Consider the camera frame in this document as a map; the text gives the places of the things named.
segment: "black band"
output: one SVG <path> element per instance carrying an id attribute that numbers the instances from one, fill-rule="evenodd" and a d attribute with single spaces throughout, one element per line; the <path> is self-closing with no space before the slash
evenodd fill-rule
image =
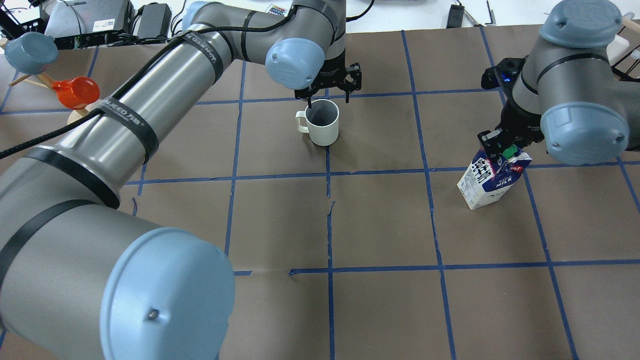
<path id="1" fill-rule="evenodd" d="M 9 268 L 11 267 L 13 260 L 18 256 L 18 253 L 22 250 L 25 244 L 27 244 L 27 241 L 29 241 L 29 239 L 31 239 L 38 230 L 51 220 L 71 209 L 84 205 L 96 205 L 96 203 L 89 200 L 68 200 L 61 202 L 37 214 L 18 229 L 15 234 L 13 234 L 2 250 L 0 250 L 0 294 L 4 278 L 9 272 Z M 4 325 L 2 318 L 0 318 L 0 328 L 6 330 L 6 326 Z"/>
<path id="2" fill-rule="evenodd" d="M 213 70 L 216 72 L 216 80 L 222 76 L 222 72 L 225 70 L 222 59 L 220 58 L 220 54 L 216 51 L 216 48 L 211 45 L 207 39 L 202 37 L 201 34 L 196 31 L 189 30 L 186 33 L 182 34 L 180 37 L 184 39 L 187 43 L 193 45 L 196 49 L 200 50 L 203 53 L 211 65 L 213 66 Z"/>
<path id="3" fill-rule="evenodd" d="M 573 54 L 573 55 L 565 56 L 564 58 L 561 58 L 559 60 L 556 60 L 556 61 L 552 62 L 551 64 L 549 64 L 549 66 L 545 67 L 544 70 L 542 70 L 540 72 L 540 75 L 538 75 L 537 82 L 539 83 L 540 79 L 547 73 L 547 71 L 553 69 L 554 67 L 556 67 L 556 66 L 558 66 L 558 65 L 560 65 L 562 63 L 566 63 L 568 61 L 578 60 L 578 59 L 602 60 L 602 61 L 606 62 L 607 64 L 609 64 L 609 60 L 607 60 L 607 58 L 602 56 L 602 55 L 598 55 L 598 54 L 594 54 L 594 53 Z"/>
<path id="4" fill-rule="evenodd" d="M 246 18 L 244 18 L 244 24 L 243 24 L 243 28 L 248 28 L 249 27 L 249 22 L 251 21 L 251 18 L 255 15 L 255 13 L 257 13 L 256 11 L 251 11 L 249 12 L 249 14 L 247 14 Z M 247 55 L 246 53 L 246 31 L 243 31 L 242 34 L 240 35 L 240 49 L 242 50 L 242 56 L 244 57 L 245 61 L 248 62 L 252 62 L 251 60 L 249 60 L 249 55 Z"/>
<path id="5" fill-rule="evenodd" d="M 531 85 L 529 85 L 528 82 L 526 82 L 526 80 L 524 79 L 524 76 L 522 75 L 522 71 L 520 72 L 520 80 L 522 80 L 522 84 L 524 85 L 524 87 L 527 88 L 528 91 L 534 93 L 534 94 L 538 94 L 538 91 L 534 88 L 531 87 Z"/>
<path id="6" fill-rule="evenodd" d="M 106 206 L 117 209 L 120 207 L 118 196 L 99 177 L 75 161 L 66 158 L 57 152 L 41 147 L 35 147 L 25 156 L 51 165 L 54 168 L 73 177 L 79 183 L 91 190 Z"/>
<path id="7" fill-rule="evenodd" d="M 206 21 L 198 21 L 196 22 L 196 24 L 202 24 L 202 25 L 206 25 L 209 26 L 210 28 L 214 29 L 216 26 L 206 22 Z M 229 46 L 229 52 L 231 53 L 231 58 L 235 59 L 236 58 L 236 54 L 234 53 L 234 47 L 231 45 L 231 41 L 229 40 L 229 37 L 223 32 L 223 31 L 218 31 L 218 34 L 220 34 L 220 36 L 225 39 L 225 41 L 227 42 L 227 45 Z"/>
<path id="8" fill-rule="evenodd" d="M 110 96 L 104 99 L 103 102 L 98 105 L 98 108 L 103 110 L 105 115 L 119 121 L 119 123 L 136 135 L 147 152 L 145 154 L 146 164 L 156 153 L 160 145 L 156 132 L 151 128 L 149 123 L 135 111 L 131 110 L 130 107 Z"/>

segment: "blue joint cap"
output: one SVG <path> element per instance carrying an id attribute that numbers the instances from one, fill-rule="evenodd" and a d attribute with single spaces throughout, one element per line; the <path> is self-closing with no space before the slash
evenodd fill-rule
<path id="1" fill-rule="evenodd" d="M 6 61 L 19 72 L 38 75 L 58 59 L 53 37 L 29 32 L 10 41 L 5 49 Z"/>
<path id="2" fill-rule="evenodd" d="M 264 65 L 273 81 L 286 88 L 308 88 L 324 64 L 320 45 L 305 38 L 287 38 L 267 52 Z"/>
<path id="3" fill-rule="evenodd" d="M 597 164 L 623 152 L 629 126 L 615 111 L 592 102 L 568 102 L 547 110 L 540 128 L 548 153 L 568 165 Z"/>
<path id="4" fill-rule="evenodd" d="M 107 280 L 105 360 L 214 359 L 234 297 L 233 269 L 219 248 L 184 230 L 151 230 L 127 247 Z"/>
<path id="5" fill-rule="evenodd" d="M 622 24 L 622 14 L 608 0 L 563 0 L 540 28 L 540 36 L 557 45 L 588 49 L 609 45 Z"/>
<path id="6" fill-rule="evenodd" d="M 187 30 L 193 22 L 193 18 L 196 15 L 196 12 L 200 11 L 200 9 L 202 9 L 203 6 L 207 5 L 207 4 L 211 4 L 210 1 L 195 1 L 194 3 L 192 3 L 191 5 L 189 5 L 189 8 L 187 8 L 187 14 L 185 14 L 182 18 L 182 29 L 183 30 Z"/>

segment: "screw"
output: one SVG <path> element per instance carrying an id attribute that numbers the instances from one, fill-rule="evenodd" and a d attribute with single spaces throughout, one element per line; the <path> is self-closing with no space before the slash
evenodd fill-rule
<path id="1" fill-rule="evenodd" d="M 155 320 L 157 319 L 157 317 L 160 315 L 160 311 L 153 309 L 151 310 L 151 312 L 149 313 L 149 320 Z"/>

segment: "red plastic cup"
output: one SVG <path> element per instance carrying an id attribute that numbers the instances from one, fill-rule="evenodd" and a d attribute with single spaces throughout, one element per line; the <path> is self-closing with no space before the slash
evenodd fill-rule
<path id="1" fill-rule="evenodd" d="M 83 109 L 100 97 L 100 88 L 95 81 L 86 76 L 73 80 L 54 81 L 51 87 L 58 95 L 58 100 L 66 108 Z"/>

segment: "white mug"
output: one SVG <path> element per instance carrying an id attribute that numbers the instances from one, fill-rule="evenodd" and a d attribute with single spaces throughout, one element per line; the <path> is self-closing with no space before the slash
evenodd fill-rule
<path id="1" fill-rule="evenodd" d="M 298 131 L 309 134 L 311 141 L 319 146 L 329 146 L 338 139 L 338 118 L 340 110 L 331 100 L 318 99 L 311 102 L 304 111 L 296 113 Z M 302 126 L 300 120 L 305 119 L 307 126 Z"/>

